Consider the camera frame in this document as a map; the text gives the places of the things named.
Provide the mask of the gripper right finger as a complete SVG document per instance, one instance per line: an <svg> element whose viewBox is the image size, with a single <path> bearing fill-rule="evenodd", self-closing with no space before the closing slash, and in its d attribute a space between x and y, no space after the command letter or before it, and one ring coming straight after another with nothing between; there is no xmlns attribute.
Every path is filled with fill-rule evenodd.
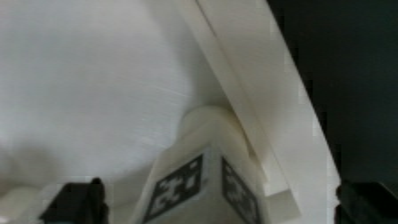
<svg viewBox="0 0 398 224"><path fill-rule="evenodd" d="M398 224L398 182L343 181L334 224Z"/></svg>

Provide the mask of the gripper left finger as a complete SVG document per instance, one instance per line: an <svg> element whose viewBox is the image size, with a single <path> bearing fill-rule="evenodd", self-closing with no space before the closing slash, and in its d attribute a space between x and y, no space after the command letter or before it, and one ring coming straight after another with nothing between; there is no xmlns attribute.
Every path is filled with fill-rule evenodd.
<svg viewBox="0 0 398 224"><path fill-rule="evenodd" d="M63 186L39 220L43 224L109 224L105 184L100 178Z"/></svg>

